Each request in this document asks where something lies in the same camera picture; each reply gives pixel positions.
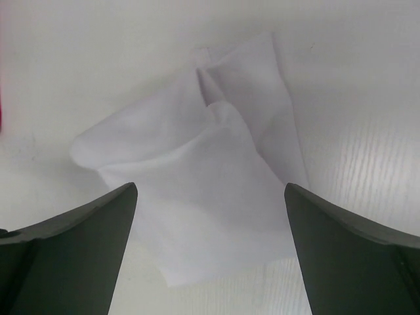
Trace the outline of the white t shirt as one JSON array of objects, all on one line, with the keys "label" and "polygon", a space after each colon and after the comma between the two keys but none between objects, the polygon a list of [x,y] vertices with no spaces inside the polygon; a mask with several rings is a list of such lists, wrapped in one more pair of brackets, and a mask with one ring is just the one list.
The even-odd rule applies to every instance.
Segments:
[{"label": "white t shirt", "polygon": [[273,36],[194,56],[70,150],[109,188],[136,184],[133,226],[170,286],[294,256],[284,190],[308,184]]}]

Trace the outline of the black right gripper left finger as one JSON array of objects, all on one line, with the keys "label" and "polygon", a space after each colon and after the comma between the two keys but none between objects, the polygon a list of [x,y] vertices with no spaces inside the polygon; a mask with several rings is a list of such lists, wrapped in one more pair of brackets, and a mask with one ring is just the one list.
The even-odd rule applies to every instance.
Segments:
[{"label": "black right gripper left finger", "polygon": [[134,219],[133,183],[37,224],[1,230],[2,314],[107,314]]}]

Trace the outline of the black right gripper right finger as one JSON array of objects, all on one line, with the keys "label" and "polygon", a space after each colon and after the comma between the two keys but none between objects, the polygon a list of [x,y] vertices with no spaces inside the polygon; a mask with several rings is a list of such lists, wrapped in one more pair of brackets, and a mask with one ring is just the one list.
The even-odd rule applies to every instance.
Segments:
[{"label": "black right gripper right finger", "polygon": [[313,314],[419,313],[419,237],[296,184],[284,196]]}]

